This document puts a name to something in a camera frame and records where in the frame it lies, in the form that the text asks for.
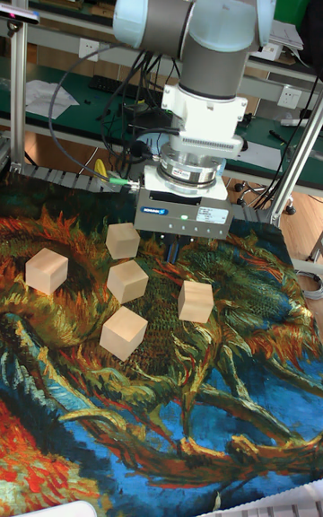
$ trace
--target wooden block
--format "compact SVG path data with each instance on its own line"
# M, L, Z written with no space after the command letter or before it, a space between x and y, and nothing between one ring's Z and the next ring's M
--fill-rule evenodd
M68 258L43 248L26 263L26 284L50 295L67 278Z
M147 323L122 306L103 324L100 345L124 362L143 341Z
M120 303L127 303L144 295L148 275L134 260L112 266L107 287Z
M130 222L112 223L108 228L106 245L113 259L134 258L139 241L140 236Z
M178 302L180 320L206 323L214 307L211 284L183 282Z

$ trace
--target black cable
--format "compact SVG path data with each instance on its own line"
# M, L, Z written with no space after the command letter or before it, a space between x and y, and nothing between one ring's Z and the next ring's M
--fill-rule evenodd
M314 94L315 88L316 88L317 83L318 83L318 81L319 81L319 75L320 75L320 73L318 74L318 76L316 77L316 79L315 79L315 81L314 81L314 84L313 84L312 89L311 89L311 91L310 91L310 96L309 96L309 99L308 99L308 101L307 101L307 103L306 103L306 106L305 106L304 112L306 112L306 110L308 109L308 107L309 107L309 105L310 105L310 101L311 101L311 99L312 99L312 97L313 97L313 94ZM287 150L288 150L288 148L290 147L290 145L291 145L291 143L292 143L292 140L293 140L293 138L294 138L294 136L295 136L296 132L298 131L298 129L299 129L300 125L301 125L301 121L302 121L302 118L300 118L300 120L299 120L299 122L298 122L297 126L296 126L296 127L295 127L295 129L293 130L292 135L291 135L290 139L288 140L288 142L287 142L287 144L286 144L286 146L285 146L285 148L284 148L284 152L283 152L283 155L282 155L282 159L281 159L281 161L279 162L279 166L278 166L278 168L277 168L277 171L276 171L276 173L275 173L274 178L272 179L272 181L271 181L271 183L269 184L268 188L265 190L264 194L262 194L262 195L259 197L258 201L257 201L257 202L256 202L256 204L254 205L254 209L255 209L255 210L258 210L258 209L260 209L260 208L264 208L264 207L265 207L265 205L266 205L266 203L267 203L269 200L271 200L271 199L272 199L272 197L275 195L275 192L278 190L278 188L279 188L280 184L282 183L282 180L284 179L284 174L283 174L283 175L281 176L281 178L276 182L276 184L275 184L275 181L277 180L277 177L278 177L278 175L279 175L279 171L280 171L281 166L282 166L282 164L283 164L283 162L284 162L284 157L285 157L285 156L286 156L286 154L287 154Z
M166 80L165 80L165 85L166 85L166 84L167 84L167 82L170 80L170 77L171 77L172 72L173 72L173 70L174 70L174 68L175 68L175 65L176 65L175 58L172 58L171 60L172 60L173 66L171 67L171 69L170 69L170 73L169 73L169 75L167 76L167 78L166 78Z
M27 154L26 151L25 151L25 156L26 156L27 160L31 163L32 166L36 166L36 168L38 168L38 165L32 160L32 158Z
M109 107L111 106L112 102L115 100L115 98L124 90L125 86L127 86L129 80L131 80L131 78L138 72L138 70L141 68L141 66L143 65L144 63L144 59L140 61L140 58L142 57L142 55L144 54L143 51L141 51L139 53L139 55L137 56L137 58L135 59L135 62L133 63L133 65L131 66L130 70L129 70L129 73L127 75L127 78L121 83L120 86L118 86L118 88L113 92L113 94L111 94L111 96L109 97L109 100L107 102L107 104L105 105L104 109L103 109L103 112L102 112L102 115L100 117L100 136L101 136L101 139L102 139L102 142L103 144L105 145L105 147L107 148L107 150L109 150L110 152L112 152L112 154L114 156L116 156L117 158L119 157L119 154L118 153L115 153L112 148L109 146L107 140L106 140L106 137L105 137L105 133L104 133L104 119L105 117L107 116L108 114L108 110L109 110Z
M94 176L98 176L98 172L96 172L95 170L93 170L92 168L89 168L89 166L85 166L84 164L82 164L79 160L77 160L76 158L74 158L73 156L71 156L71 154L69 154L65 148L63 148L63 146L58 142L57 140L57 136L54 132L54 128L53 128L53 118L52 118L52 115L53 115L53 109L54 109L54 104L55 104L55 100L56 100L56 97L57 97L57 93L60 89L60 87L62 86L64 80L66 79L66 77L69 75L70 72L72 72L79 64L81 64L84 60L87 60L88 58L92 57L93 54L100 54L101 52L105 52L106 50L111 50L112 48L116 48L116 47L119 47L119 46L124 46L122 45L121 43L113 43L113 44L109 44L107 47L104 47L104 48L100 48L98 50L95 50L94 52L91 52L90 54L87 54L85 57L82 57L82 58L79 58L78 60L76 60L76 62L74 62L69 68L68 70L66 70L66 72L63 74L62 78L60 79L59 83L57 84L57 87L56 89L54 90L54 94L51 98L51 101L50 101L50 104L49 104L49 111L48 111L48 128L49 128L49 132L57 146L57 148L59 148L59 150L61 152L63 152L63 154L65 156L67 156L67 158L69 158L70 160L72 160L72 162L75 162L75 164L77 164L78 166L81 166L81 168L84 168L85 170L87 170L88 172L90 172L91 174L93 174ZM109 178L107 178L106 176L103 176L102 174L100 174L100 178L102 180L106 180L107 182L109 182Z
M173 59L172 59L172 61L173 61L174 66L175 66L175 68L176 68L176 72L177 72L177 74L178 74L178 77L180 78L180 71L179 71L179 67L178 67L178 66L177 66L177 64L176 64L176 60L175 60L175 58L173 58Z
M316 202L319 202L319 204L323 204L323 201L319 200L317 197L311 196L310 194L309 194L309 196L311 197L312 200L315 200Z

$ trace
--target cable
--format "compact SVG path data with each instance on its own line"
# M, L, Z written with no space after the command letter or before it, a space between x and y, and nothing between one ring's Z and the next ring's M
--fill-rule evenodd
M89 160L85 163L84 167L86 168L86 166L88 164L90 164L92 158L94 158L95 154L98 152L99 148L95 148L94 152L92 153L91 157L89 158ZM84 168L81 168L80 171L79 171L79 175L82 174Z
M319 276L317 276L316 274L312 274L311 272L302 272L302 271L296 272L296 276L310 277L319 286L318 289L314 290L314 291L302 290L302 292L306 298L309 298L309 300L321 300L323 298L323 282Z
M102 139L102 142L103 144L105 145L105 147L107 148L107 150L109 150L110 152L112 152L112 154L119 158L119 156L122 154L120 153L115 153L112 148L110 147L107 139L106 139L106 136L105 136L105 133L104 133L104 119L106 118L107 116L107 113L108 113L108 110L109 110L109 107L111 106L112 102L114 101L114 99L125 89L125 87L127 86L129 80L131 80L131 78L137 73L137 71L142 67L143 63L144 63L144 59L140 61L140 58L142 57L142 55L144 54L143 51L141 51L139 53L139 55L137 56L137 58L135 59L135 62L133 63L133 65L131 66L130 70L129 70L129 73L127 75L127 78L121 83L121 85L113 92L113 94L111 94L111 96L109 97L109 100L107 102L107 104L105 105L105 108L102 112L102 115L100 117L100 135L101 135L101 139Z
M319 72L318 76L316 77L316 79L315 79L315 81L314 81L314 83L313 83L312 89L311 89L311 91L310 91L310 96L309 96L309 99L308 99L308 101L307 101L307 103L306 103L306 106L305 106L304 112L306 112L306 110L308 109L308 107L309 107L309 105L310 105L310 101L311 101L311 99L312 99L312 97L313 97L313 94L314 94L315 88L316 88L317 83L318 83L318 81L319 81L319 76L320 76L320 72ZM291 145L291 143L292 143L292 140L293 140L293 138L294 138L294 136L295 136L296 132L298 131L298 129L299 129L300 125L301 125L301 120L302 120L302 118L300 118L300 120L299 120L299 122L298 122L298 124L297 124L296 128L295 128L295 129L294 129L294 131L292 132L292 135L291 135L290 139L288 140L288 142L287 142L287 144L286 144L286 146L285 146L285 148L284 148L284 152L283 152L283 155L282 155L282 159L281 159L281 161L279 162L279 166L278 166L278 168L277 168L277 171L276 171L276 173L275 173L274 178L272 179L272 181L271 181L271 183L269 184L268 188L267 188L267 189L265 190L265 192L264 192L264 193L259 197L258 201L257 201L257 202L256 202L256 204L254 205L254 209L255 209L255 210L258 210L258 209L260 209L260 208L264 208L264 207L265 207L265 205L266 205L266 203L267 203L269 200L271 200L271 199L272 199L272 197L275 195L275 192L278 190L278 188L279 188L280 184L282 183L282 180L284 179L284 174L283 174L283 176L282 176L282 177L281 177L281 178L276 182L276 184L275 184L275 181L277 180L277 177L278 177L278 175L279 175L279 171L280 171L281 166L282 166L282 164L283 164L283 162L284 162L284 157L285 157L285 156L286 156L286 154L287 154L287 150L288 150L288 148L290 147L290 145Z
M319 202L319 204L323 204L323 201L319 200L317 197L311 196L310 194L309 194L309 197L311 197L312 200L315 200L316 202Z
M85 170L87 170L88 172L90 172L91 174L93 174L94 176L98 176L97 172L95 170L93 170L92 168L89 168L89 166L85 166L84 164L82 164L81 162L79 162L76 158L74 158L73 156L71 156L71 154L69 154L65 148L63 148L63 146L58 142L57 140L57 137L56 137L56 134L54 132L54 128L53 128L53 118L52 118L52 115L53 115L53 109L54 109L54 104L55 104L55 100L56 100L56 97L57 97L57 93L60 89L60 87L62 86L64 80L66 79L66 77L69 75L70 72L72 72L76 66L78 66L79 64L81 64L81 62L83 62L84 60L87 60L87 58L90 58L93 56L93 54L100 54L101 52L105 52L106 50L110 50L111 48L115 48L115 47L118 47L120 46L120 43L115 43L115 44L110 44L108 45L107 47L104 47L104 48L100 48L98 50L95 50L94 52L91 52L90 54L86 55L86 57L82 57L82 58L79 58L78 60L76 60L76 62L74 62L69 68L68 70L66 70L66 72L63 74L62 78L60 79L55 91L54 91L54 94L51 98L51 101L50 101L50 104L49 104L49 112L48 112L48 128L49 128L49 132L57 146L57 148L59 148L59 150L61 152L63 152L63 154L65 156L67 156L67 158L69 158L70 160L72 160L72 162L75 162L75 164L77 164L78 166L81 166L81 168L84 168ZM127 181L126 180L120 180L118 178L106 178L105 176L100 176L100 178L102 180L105 180L107 182L113 182L114 184L118 184L118 185L121 185L121 186L124 186L127 184Z
M31 163L32 166L36 166L36 168L38 168L38 165L32 160L32 158L27 154L26 151L25 151L25 156L26 156L27 160Z

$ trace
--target printed fabric mat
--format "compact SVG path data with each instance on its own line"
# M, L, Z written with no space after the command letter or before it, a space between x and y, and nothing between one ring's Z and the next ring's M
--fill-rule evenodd
M142 232L148 320L124 363L99 345L119 304L110 223L127 194L10 175L0 185L0 515L88 501L99 517L194 517L322 478L322 345L281 232L233 221L176 265ZM45 295L24 283L43 247L69 258ZM178 319L184 279L212 284L206 324Z

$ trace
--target desk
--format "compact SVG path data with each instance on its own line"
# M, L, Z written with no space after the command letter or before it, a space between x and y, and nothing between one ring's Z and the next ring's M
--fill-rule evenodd
M262 144L270 148L279 148L284 150L281 143L269 134L269 130L274 130L285 140L288 140L292 135L292 127L282 127L273 120L267 118L255 118L246 128L238 127L237 134L244 136L247 141ZM301 139L303 128L295 135L293 144L298 144ZM323 138L318 138L314 145L315 150L323 152ZM284 161L284 170L288 162ZM244 177L248 182L256 182L259 184L268 184L273 178L274 171L260 166L253 166L246 162L236 162L229 160L227 162L224 174L237 178L238 180ZM304 194L315 192L316 196L323 196L323 162L313 158L309 158L303 168L301 177L299 178L294 190Z
M37 66L31 63L27 65L27 82L30 80L58 82L62 74L62 71L53 68ZM10 77L10 60L7 58L0 57L0 76ZM80 106L71 106L66 110L54 121L54 129L59 138L104 148L100 138L100 121L96 118L101 115L109 99L109 94L88 88L89 81L90 78L88 76L81 76L79 74L67 76L64 87L80 103ZM112 111L118 111L119 103L120 99L112 102ZM7 127L10 126L10 94L6 91L0 91L0 124ZM26 113L26 128L42 135L49 135L48 120L28 112ZM245 136L247 141L282 149L280 142L269 134L269 130L273 128L285 139L292 133L292 128L278 127L272 120L255 118L247 128L238 127L237 134ZM301 129L295 137L295 143L299 142L300 138ZM120 144L118 128L114 133L113 142ZM323 152L323 139L319 139L316 142L315 149ZM224 174L239 180L243 178L251 182L267 184L273 178L274 171L245 162L231 160L228 161ZM322 162L311 158L308 159L295 190L303 193L315 192L317 196L323 196Z

